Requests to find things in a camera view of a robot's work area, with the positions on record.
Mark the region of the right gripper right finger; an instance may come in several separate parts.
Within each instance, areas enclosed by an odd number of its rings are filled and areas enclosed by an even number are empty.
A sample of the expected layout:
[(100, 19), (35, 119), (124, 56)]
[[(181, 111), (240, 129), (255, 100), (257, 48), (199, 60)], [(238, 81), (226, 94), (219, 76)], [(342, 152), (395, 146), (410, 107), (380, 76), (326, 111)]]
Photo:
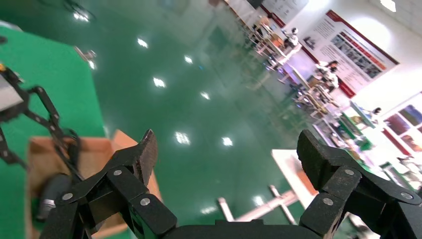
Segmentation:
[(299, 225), (322, 239), (333, 238), (346, 214), (358, 216), (383, 239), (422, 236), (422, 200), (415, 192), (361, 167), (345, 150), (320, 143), (307, 129), (297, 155), (318, 194)]

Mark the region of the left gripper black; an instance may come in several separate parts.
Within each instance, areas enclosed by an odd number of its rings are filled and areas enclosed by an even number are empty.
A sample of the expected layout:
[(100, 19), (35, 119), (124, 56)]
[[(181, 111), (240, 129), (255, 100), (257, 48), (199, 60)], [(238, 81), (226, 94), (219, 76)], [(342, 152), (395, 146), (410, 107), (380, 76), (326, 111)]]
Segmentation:
[[(18, 117), (27, 110), (27, 117), (47, 130), (53, 139), (53, 148), (59, 158), (68, 167), (75, 180), (81, 180), (78, 162), (81, 152), (81, 139), (70, 129), (62, 129), (59, 114), (44, 88), (35, 86), (27, 91), (20, 87), (21, 80), (9, 67), (0, 65), (0, 121), (6, 122)], [(36, 94), (48, 113), (43, 118), (28, 108), (29, 96)], [(26, 163), (8, 147), (3, 130), (0, 129), (0, 158), (8, 165), (20, 165), (26, 169)]]

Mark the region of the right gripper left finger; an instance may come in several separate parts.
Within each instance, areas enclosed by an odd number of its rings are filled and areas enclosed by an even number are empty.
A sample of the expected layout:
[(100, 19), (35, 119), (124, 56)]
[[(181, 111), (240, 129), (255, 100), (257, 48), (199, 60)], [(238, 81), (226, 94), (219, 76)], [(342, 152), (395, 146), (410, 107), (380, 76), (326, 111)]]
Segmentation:
[(149, 129), (138, 144), (117, 150), (100, 172), (59, 196), (40, 238), (90, 239), (99, 224), (120, 214), (139, 239), (162, 239), (177, 218), (147, 187), (156, 162), (157, 139)]

